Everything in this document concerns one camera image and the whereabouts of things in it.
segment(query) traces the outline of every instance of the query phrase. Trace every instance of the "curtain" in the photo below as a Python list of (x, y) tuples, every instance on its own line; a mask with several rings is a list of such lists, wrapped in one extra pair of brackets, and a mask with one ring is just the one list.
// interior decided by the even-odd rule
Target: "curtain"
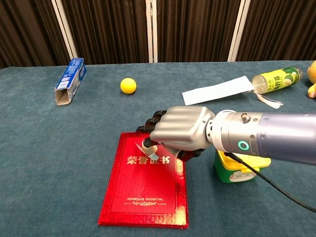
[(227, 61), (240, 0), (157, 0), (159, 62)]
[(252, 0), (236, 61), (315, 60), (316, 0)]
[(65, 0), (63, 5), (86, 64), (149, 61), (145, 0)]
[(0, 22), (0, 68), (68, 64), (51, 1), (1, 0)]

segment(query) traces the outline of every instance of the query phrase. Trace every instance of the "red certificate folder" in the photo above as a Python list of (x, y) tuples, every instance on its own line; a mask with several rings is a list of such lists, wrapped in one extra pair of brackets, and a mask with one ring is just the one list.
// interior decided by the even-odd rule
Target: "red certificate folder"
[(185, 165), (160, 145), (150, 160), (135, 144), (146, 137), (121, 134), (98, 224), (187, 229)]

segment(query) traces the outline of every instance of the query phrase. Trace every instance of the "robotic arm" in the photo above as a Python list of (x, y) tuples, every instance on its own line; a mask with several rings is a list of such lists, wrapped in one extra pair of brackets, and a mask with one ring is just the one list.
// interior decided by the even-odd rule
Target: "robotic arm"
[(239, 113), (215, 115), (207, 107), (176, 106), (158, 111), (137, 131), (150, 136), (141, 149), (157, 159), (161, 144), (188, 161), (206, 148), (316, 165), (316, 114)]

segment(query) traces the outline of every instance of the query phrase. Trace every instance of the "white tag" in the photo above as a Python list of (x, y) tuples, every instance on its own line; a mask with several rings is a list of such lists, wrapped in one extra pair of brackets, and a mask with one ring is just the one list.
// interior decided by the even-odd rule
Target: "white tag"
[(218, 85), (189, 90), (183, 92), (182, 96), (185, 105), (193, 105), (252, 90), (254, 90), (252, 83), (246, 76), (242, 76)]

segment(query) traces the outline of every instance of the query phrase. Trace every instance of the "table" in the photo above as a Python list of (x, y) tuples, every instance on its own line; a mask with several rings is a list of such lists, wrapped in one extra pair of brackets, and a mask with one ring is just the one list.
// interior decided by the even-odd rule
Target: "table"
[[(119, 136), (155, 111), (184, 105), (181, 92), (286, 66), (300, 67), (298, 84), (267, 96), (204, 102), (214, 113), (315, 112), (307, 97), (311, 61), (88, 65), (72, 103), (57, 106), (54, 87), (66, 67), (0, 70), (0, 233), (2, 236), (315, 236), (316, 214), (257, 177), (224, 184), (214, 169), (215, 149), (186, 163), (187, 230), (98, 226)], [(134, 78), (137, 91), (119, 89)], [(263, 171), (298, 199), (316, 206), (316, 167), (273, 160)]]

